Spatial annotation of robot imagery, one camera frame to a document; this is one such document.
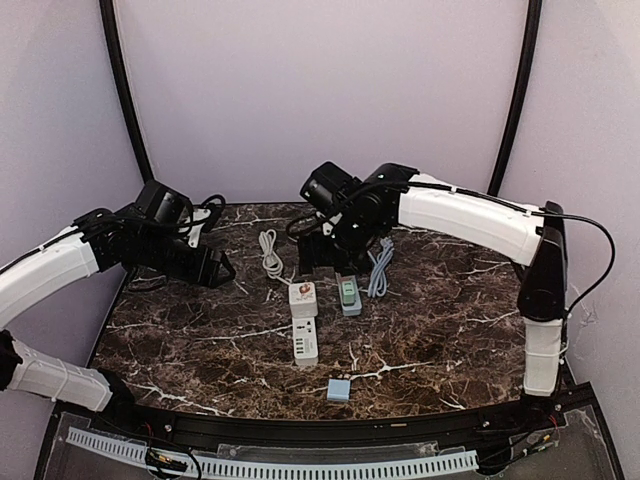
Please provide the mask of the green plug adapter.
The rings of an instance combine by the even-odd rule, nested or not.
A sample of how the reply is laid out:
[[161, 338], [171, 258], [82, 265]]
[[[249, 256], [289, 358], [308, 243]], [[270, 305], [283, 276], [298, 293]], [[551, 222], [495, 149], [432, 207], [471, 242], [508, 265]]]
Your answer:
[[344, 307], [354, 306], [357, 302], [357, 283], [353, 277], [345, 277], [340, 281], [341, 303]]

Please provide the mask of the blue-grey power strip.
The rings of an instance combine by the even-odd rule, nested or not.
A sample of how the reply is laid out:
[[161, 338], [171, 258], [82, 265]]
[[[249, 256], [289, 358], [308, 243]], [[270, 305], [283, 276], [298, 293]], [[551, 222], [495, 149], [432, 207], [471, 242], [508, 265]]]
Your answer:
[[345, 317], [358, 316], [362, 312], [362, 301], [354, 275], [343, 276], [336, 274], [340, 305]]

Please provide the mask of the white cube socket adapter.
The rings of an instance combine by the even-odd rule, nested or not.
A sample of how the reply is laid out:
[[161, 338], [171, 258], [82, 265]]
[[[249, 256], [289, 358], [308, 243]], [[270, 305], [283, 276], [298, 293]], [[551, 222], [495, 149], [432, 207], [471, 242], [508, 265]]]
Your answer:
[[316, 288], [313, 282], [292, 283], [288, 287], [288, 300], [294, 319], [318, 315]]

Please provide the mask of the white power strip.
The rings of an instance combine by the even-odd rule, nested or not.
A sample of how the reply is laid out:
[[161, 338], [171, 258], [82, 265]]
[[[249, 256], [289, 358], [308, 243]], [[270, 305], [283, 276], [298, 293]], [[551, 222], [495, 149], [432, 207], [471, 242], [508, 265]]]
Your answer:
[[319, 357], [315, 318], [294, 318], [292, 334], [295, 364], [299, 367], [315, 366]]

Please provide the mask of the blue plug adapter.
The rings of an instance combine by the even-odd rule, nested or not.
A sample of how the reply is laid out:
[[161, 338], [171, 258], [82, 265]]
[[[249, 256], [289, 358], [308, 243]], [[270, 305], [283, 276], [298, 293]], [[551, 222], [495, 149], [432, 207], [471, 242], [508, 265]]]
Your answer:
[[351, 382], [345, 379], [330, 379], [327, 387], [327, 400], [331, 402], [348, 402]]

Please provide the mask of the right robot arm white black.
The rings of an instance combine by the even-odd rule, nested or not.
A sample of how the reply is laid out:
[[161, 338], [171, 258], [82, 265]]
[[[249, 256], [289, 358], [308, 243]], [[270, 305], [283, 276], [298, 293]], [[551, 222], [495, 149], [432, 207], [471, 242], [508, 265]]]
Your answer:
[[307, 227], [287, 225], [297, 244], [299, 270], [331, 267], [342, 275], [370, 273], [368, 251], [377, 239], [403, 226], [449, 235], [492, 250], [516, 267], [517, 309], [525, 323], [523, 392], [528, 397], [510, 413], [521, 434], [534, 432], [549, 416], [567, 350], [568, 252], [565, 223], [599, 222], [572, 216], [554, 202], [539, 207], [510, 202], [458, 187], [396, 163], [379, 166], [365, 179], [331, 161], [312, 171], [300, 190], [313, 208]]

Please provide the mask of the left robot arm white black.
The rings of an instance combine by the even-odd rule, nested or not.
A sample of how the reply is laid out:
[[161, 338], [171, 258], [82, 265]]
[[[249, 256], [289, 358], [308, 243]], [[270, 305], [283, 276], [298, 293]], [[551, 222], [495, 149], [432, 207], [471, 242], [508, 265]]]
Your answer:
[[1, 269], [1, 388], [66, 402], [93, 412], [120, 436], [141, 427], [140, 412], [116, 374], [83, 368], [15, 338], [9, 324], [57, 291], [121, 264], [146, 267], [191, 285], [216, 288], [234, 279], [226, 254], [199, 241], [210, 213], [183, 224], [136, 214], [90, 212]]

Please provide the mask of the black front frame rail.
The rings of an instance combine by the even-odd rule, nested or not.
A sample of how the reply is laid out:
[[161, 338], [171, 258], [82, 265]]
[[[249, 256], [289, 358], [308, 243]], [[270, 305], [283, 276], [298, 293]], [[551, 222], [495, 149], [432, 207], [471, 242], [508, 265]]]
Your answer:
[[511, 436], [550, 428], [549, 416], [568, 409], [575, 395], [517, 401], [457, 412], [378, 420], [251, 420], [134, 406], [156, 441], [214, 451], [221, 444], [271, 447], [365, 447], [435, 441], [445, 446], [503, 444]]

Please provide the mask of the left black frame post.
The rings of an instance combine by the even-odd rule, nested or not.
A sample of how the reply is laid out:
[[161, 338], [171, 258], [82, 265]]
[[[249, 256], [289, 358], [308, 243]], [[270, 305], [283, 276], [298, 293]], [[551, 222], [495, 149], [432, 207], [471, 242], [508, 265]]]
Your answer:
[[115, 2], [98, 1], [103, 34], [118, 96], [121, 113], [134, 154], [137, 170], [144, 184], [155, 179], [151, 161], [146, 149], [142, 129], [137, 115], [134, 98], [129, 83], [125, 56], [121, 44]]

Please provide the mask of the black frame post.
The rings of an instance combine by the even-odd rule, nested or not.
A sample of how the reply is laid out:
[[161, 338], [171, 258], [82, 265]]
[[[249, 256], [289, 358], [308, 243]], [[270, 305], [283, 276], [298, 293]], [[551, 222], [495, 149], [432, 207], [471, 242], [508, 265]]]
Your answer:
[[487, 188], [487, 194], [490, 196], [497, 197], [499, 195], [511, 158], [533, 67], [542, 9], [542, 0], [530, 0], [528, 2], [513, 92], [497, 157]]
[[151, 161], [146, 149], [142, 129], [137, 115], [134, 98], [129, 83], [125, 56], [121, 44], [115, 2], [98, 1], [103, 34], [118, 96], [121, 113], [134, 154], [137, 170], [144, 184], [155, 179]]

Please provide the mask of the right black frame post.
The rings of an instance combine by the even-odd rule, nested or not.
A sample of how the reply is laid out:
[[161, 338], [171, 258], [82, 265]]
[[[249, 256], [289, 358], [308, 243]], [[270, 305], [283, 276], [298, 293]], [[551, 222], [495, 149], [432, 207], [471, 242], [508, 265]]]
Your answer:
[[533, 67], [542, 9], [542, 0], [530, 0], [528, 2], [513, 92], [497, 157], [487, 188], [487, 194], [490, 196], [497, 197], [499, 195], [511, 158]]

